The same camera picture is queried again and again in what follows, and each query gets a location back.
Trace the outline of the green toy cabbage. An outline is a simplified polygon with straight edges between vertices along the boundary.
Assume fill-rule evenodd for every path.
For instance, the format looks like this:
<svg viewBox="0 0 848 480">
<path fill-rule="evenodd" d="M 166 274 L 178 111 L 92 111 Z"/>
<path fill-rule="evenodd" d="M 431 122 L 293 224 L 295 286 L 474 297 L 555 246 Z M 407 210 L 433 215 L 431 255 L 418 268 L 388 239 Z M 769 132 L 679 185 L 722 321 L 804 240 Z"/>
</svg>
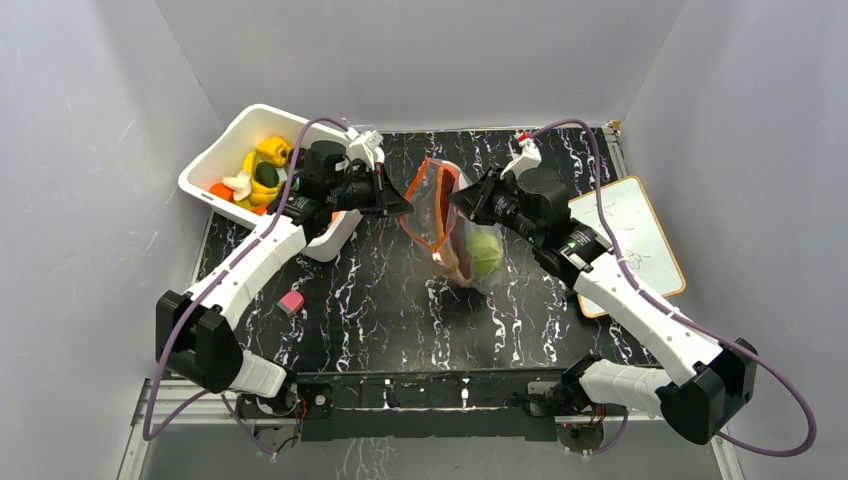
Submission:
<svg viewBox="0 0 848 480">
<path fill-rule="evenodd" d="M 498 235 L 486 231 L 472 233 L 466 243 L 471 274 L 474 278 L 486 277 L 499 270 L 503 263 L 503 248 Z"/>
</svg>

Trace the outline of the clear orange-zip bag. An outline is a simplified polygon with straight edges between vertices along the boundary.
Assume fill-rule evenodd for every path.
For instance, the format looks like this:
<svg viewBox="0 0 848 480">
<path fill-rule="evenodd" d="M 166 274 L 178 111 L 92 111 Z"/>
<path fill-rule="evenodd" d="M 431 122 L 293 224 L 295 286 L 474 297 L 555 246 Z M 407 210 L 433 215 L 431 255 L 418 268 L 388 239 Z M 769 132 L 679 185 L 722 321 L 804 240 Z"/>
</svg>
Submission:
<svg viewBox="0 0 848 480">
<path fill-rule="evenodd" d="M 400 225 L 437 275 L 487 293 L 504 276 L 503 236 L 497 226 L 467 220 L 450 202 L 469 185 L 456 164 L 425 158 L 405 194 L 413 211 L 400 217 Z"/>
</svg>

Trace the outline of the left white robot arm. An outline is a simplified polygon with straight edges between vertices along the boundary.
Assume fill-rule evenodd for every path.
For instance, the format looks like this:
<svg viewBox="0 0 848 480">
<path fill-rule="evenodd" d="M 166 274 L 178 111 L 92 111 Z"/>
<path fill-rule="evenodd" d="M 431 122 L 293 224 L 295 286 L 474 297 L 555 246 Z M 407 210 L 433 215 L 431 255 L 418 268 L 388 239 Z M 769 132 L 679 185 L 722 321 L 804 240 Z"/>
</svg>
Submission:
<svg viewBox="0 0 848 480">
<path fill-rule="evenodd" d="M 344 146 L 317 140 L 293 155 L 295 170 L 255 228 L 209 275 L 183 293 L 165 292 L 155 308 L 155 354 L 169 370 L 211 393 L 259 398 L 275 416 L 294 411 L 299 391 L 291 369 L 243 349 L 236 330 L 266 283 L 345 212 L 391 217 L 412 205 L 392 186 L 381 137 Z"/>
</svg>

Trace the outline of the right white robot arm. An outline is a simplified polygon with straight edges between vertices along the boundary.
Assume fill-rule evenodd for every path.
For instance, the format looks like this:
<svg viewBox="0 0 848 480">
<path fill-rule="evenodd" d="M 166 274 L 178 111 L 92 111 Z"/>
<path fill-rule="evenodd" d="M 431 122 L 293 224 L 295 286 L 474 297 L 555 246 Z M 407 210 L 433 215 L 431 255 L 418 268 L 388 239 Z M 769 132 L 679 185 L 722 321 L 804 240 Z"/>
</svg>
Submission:
<svg viewBox="0 0 848 480">
<path fill-rule="evenodd" d="M 629 269 L 600 196 L 576 214 L 569 190 L 552 170 L 521 174 L 491 168 L 450 196 L 451 204 L 481 226 L 500 225 L 526 240 L 548 274 L 621 324 L 658 361 L 656 367 L 618 364 L 587 355 L 558 384 L 529 393 L 531 411 L 587 414 L 612 404 L 658 416 L 681 437 L 708 443 L 752 397 L 756 367 L 745 340 L 716 340 L 697 331 L 665 298 Z"/>
</svg>

